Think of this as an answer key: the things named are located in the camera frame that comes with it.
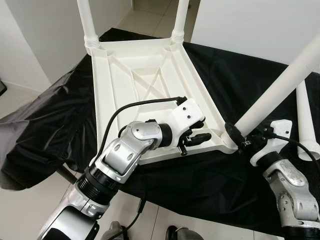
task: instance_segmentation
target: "black plastic sheet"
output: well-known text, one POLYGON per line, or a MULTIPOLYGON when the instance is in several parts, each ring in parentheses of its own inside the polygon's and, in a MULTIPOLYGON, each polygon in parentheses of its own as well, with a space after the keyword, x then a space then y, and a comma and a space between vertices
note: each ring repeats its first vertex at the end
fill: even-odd
MULTIPOLYGON (((150 39, 112 28, 100 40, 150 39)), ((192 43, 184 43, 192 63, 226 122, 235 124, 286 65, 192 43)), ((306 79, 316 139, 320 141, 320 76, 306 79)), ((266 119, 293 122, 298 140, 296 93, 291 93, 266 119)), ((91 57, 83 60, 33 103, 0 120, 0 183, 5 189, 30 188, 62 164, 83 172, 96 153, 96 120, 91 57)), ((312 162, 301 161, 288 144, 281 154, 306 175, 319 200, 312 162)), ((201 153, 143 165, 122 191, 176 213, 281 235, 276 199, 261 172, 237 152, 201 153)))

